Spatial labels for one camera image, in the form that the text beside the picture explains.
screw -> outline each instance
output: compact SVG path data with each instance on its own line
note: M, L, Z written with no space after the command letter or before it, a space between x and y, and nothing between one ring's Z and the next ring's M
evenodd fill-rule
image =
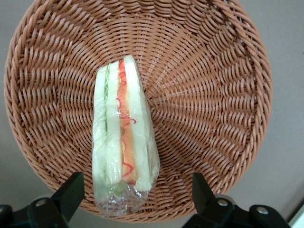
M45 204L47 202L46 199L40 199L36 202L36 207L42 206L43 204Z
M219 200L218 200L218 204L221 205L221 206L223 206L223 207L228 206L227 201L224 200L224 199L219 199Z
M260 214L262 214L262 215L267 215L267 214L268 214L268 210L266 210L266 208L257 207L256 210L257 210Z

wrapped sandwich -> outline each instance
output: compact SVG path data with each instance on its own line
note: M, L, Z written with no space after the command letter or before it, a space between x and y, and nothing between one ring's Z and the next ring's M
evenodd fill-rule
M150 110L132 56L100 68L94 91L92 175L103 216L140 210L160 160Z

wicker basket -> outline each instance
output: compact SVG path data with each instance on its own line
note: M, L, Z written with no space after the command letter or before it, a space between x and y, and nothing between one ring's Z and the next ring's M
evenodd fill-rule
M143 210L115 220L193 213L192 173L225 193L265 135L269 62L237 0L36 0L9 48L6 108L23 155L52 190L83 171L81 208L96 215L91 126L95 75L105 64L136 59L161 159Z

black plastic part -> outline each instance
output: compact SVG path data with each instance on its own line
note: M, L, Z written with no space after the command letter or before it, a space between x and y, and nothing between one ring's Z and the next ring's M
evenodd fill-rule
M215 199L215 196L202 173L193 174L192 199L199 215L202 214L207 205Z
M258 208L264 208L267 214L262 214ZM288 223L275 209L266 205L253 205L250 207L249 213L256 223L256 227L261 228L290 228Z
M67 220L50 198L40 198L28 206L31 228L68 228Z
M69 221L84 197L84 174L82 172L74 172L60 189L54 193L51 199L59 212Z
M226 206L219 204L220 200L227 203ZM202 217L207 218L217 224L218 227L223 227L231 219L234 213L234 205L223 198L215 198L202 213Z
M0 228L67 228L84 196L84 175L75 172L51 198L37 199L15 212L0 205Z

